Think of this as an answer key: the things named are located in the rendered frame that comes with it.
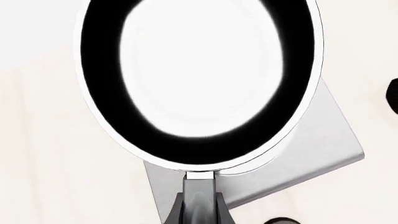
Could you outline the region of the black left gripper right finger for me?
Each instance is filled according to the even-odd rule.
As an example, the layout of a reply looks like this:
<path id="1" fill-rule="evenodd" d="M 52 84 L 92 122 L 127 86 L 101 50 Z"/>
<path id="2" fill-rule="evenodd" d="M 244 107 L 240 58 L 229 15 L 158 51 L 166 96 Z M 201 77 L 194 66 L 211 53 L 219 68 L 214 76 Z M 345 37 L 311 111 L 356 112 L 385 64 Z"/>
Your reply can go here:
<path id="1" fill-rule="evenodd" d="M 231 216 L 221 192 L 215 193 L 215 224 L 236 224 Z"/>

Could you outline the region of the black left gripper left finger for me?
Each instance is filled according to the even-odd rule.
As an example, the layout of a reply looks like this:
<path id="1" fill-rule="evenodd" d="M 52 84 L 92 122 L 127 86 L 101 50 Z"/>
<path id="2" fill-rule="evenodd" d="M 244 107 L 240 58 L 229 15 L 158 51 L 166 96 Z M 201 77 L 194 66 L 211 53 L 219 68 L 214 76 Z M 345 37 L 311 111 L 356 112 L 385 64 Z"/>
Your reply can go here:
<path id="1" fill-rule="evenodd" d="M 182 192 L 177 193 L 174 204 L 163 224 L 184 224 L 184 194 Z"/>

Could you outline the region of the flat stove plate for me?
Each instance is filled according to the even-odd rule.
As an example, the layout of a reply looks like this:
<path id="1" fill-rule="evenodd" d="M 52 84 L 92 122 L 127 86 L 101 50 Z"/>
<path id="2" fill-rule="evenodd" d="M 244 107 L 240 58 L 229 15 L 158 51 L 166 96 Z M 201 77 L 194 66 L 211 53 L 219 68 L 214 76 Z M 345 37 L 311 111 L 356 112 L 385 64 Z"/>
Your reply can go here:
<path id="1" fill-rule="evenodd" d="M 279 217 L 307 224 L 287 189 L 363 158 L 357 137 L 326 83 L 320 81 L 290 134 L 262 156 L 218 171 L 216 188 L 235 224 L 264 224 Z"/>

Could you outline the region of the dark faceted object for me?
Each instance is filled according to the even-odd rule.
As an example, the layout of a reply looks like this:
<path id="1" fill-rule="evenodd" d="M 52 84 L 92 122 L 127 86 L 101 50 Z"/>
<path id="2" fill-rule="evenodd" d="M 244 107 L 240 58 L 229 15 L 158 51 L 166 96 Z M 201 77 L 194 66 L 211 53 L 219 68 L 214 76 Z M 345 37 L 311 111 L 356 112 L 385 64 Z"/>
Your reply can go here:
<path id="1" fill-rule="evenodd" d="M 391 110 L 398 114 L 398 78 L 391 80 L 386 90 L 386 101 Z"/>

